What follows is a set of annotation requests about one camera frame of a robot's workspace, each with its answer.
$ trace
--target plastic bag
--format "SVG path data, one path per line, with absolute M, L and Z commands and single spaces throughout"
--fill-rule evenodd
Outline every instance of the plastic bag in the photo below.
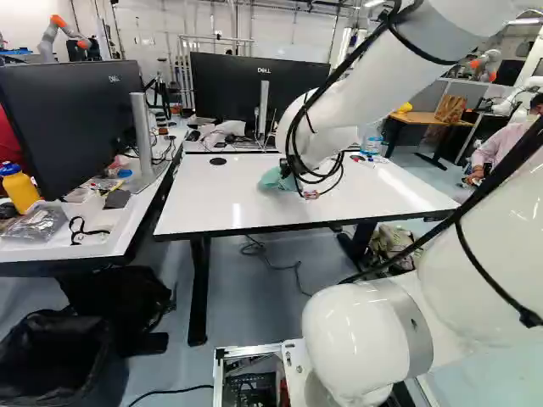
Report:
M 0 342 L 1 405 L 114 407 L 127 378 L 113 329 L 97 316 L 37 311 Z
M 30 213 L 17 218 L 0 236 L 46 242 L 66 221 L 68 218 L 62 208 L 39 203 Z

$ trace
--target robotic arm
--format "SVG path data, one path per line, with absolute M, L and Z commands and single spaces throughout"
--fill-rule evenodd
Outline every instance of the robotic arm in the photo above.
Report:
M 308 117 L 318 135 L 306 118 L 299 123 L 295 137 L 303 162 L 316 168 L 330 155 L 347 148 L 357 139 L 357 125 L 381 120 L 523 9 L 519 1 L 499 0 L 492 3 L 489 15 L 484 0 L 423 1 L 397 25 L 397 31 L 434 58 L 428 60 L 413 52 L 386 30 L 363 54 L 349 77 L 332 85 L 310 107 Z M 304 100 L 302 95 L 290 105 L 277 128 L 276 144 L 283 153 L 288 128 Z
M 517 103 L 520 102 L 520 107 L 515 110 L 510 121 L 523 122 L 526 120 L 526 116 L 528 116 L 530 100 L 542 87 L 543 76 L 532 76 L 521 87 L 515 89 L 502 103 L 493 105 L 490 111 L 494 114 L 507 116 L 511 114 Z
M 53 43 L 57 34 L 62 30 L 69 38 L 78 38 L 77 46 L 88 49 L 91 42 L 84 37 L 79 31 L 72 28 L 59 15 L 53 14 L 49 19 L 49 27 L 45 30 L 42 36 L 42 41 L 37 45 L 37 49 L 43 56 L 43 62 L 46 64 L 54 64 L 57 62 L 53 56 Z
M 501 51 L 499 49 L 489 49 L 480 57 L 469 63 L 477 75 L 473 76 L 473 81 L 493 82 L 496 78 L 496 72 L 501 63 Z
M 285 152 L 288 137 L 295 138 L 299 159 L 316 168 L 355 140 L 357 125 L 383 118 L 526 8 L 516 0 L 495 0 L 492 13 L 485 0 L 423 2 L 397 25 L 400 37 L 383 32 L 353 73 L 308 109 L 302 109 L 305 100 L 318 90 L 296 99 L 280 121 L 277 146 Z M 292 134 L 290 124 L 301 114 Z M 529 140 L 538 138 L 537 128 L 530 129 Z M 302 315 L 307 354 L 340 406 L 380 405 L 393 383 L 484 346 L 543 341 L 543 321 L 537 318 L 543 315 L 543 258 L 537 255 L 542 162 L 539 150 L 462 212 L 462 226 L 458 218 L 456 230 L 441 229 L 417 271 L 329 287 L 311 298 Z M 502 179 L 508 177 L 502 171 Z M 533 320 L 519 311 L 524 307 Z

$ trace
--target wooden table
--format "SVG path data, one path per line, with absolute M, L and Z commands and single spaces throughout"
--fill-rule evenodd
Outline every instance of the wooden table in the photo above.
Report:
M 444 121 L 437 120 L 434 116 L 435 112 L 407 112 L 389 114 L 389 118 L 394 121 L 394 124 L 392 126 L 389 125 L 388 130 L 386 131 L 386 140 L 389 142 L 389 147 L 387 148 L 387 152 L 384 156 L 389 158 L 392 155 L 396 147 L 396 143 L 400 138 L 400 132 L 406 125 L 445 125 L 453 129 L 458 127 L 473 127 L 473 123 L 469 123 L 464 120 L 457 121 L 456 123 L 445 123 Z M 454 131 L 450 131 L 441 137 L 433 157 L 428 157 L 427 155 L 421 153 L 415 153 L 415 155 L 424 161 L 435 165 L 443 171 L 447 170 L 447 167 L 439 162 L 439 158 L 441 157 L 441 150 L 445 145 L 445 140 L 451 137 L 452 133 L 454 133 Z

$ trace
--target computer mouse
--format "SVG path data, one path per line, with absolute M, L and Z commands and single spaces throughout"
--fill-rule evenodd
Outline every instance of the computer mouse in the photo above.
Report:
M 200 139 L 200 132 L 198 130 L 192 130 L 185 138 L 188 142 L 197 142 Z
M 224 142 L 226 144 L 233 144 L 236 142 L 236 137 L 233 134 L 229 134 L 228 136 L 224 137 Z

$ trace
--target black monitor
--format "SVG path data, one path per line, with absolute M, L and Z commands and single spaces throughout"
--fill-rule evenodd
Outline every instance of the black monitor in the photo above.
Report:
M 515 86 L 520 71 L 523 70 L 524 61 L 516 59 L 504 59 L 501 61 L 498 71 L 495 73 L 495 85 Z
M 0 103 L 42 196 L 64 196 L 135 140 L 130 92 L 136 61 L 0 68 Z
M 330 64 L 190 53 L 196 115 L 222 120 L 255 121 L 260 83 L 269 81 L 267 119 L 279 120 L 301 94 L 319 87 Z

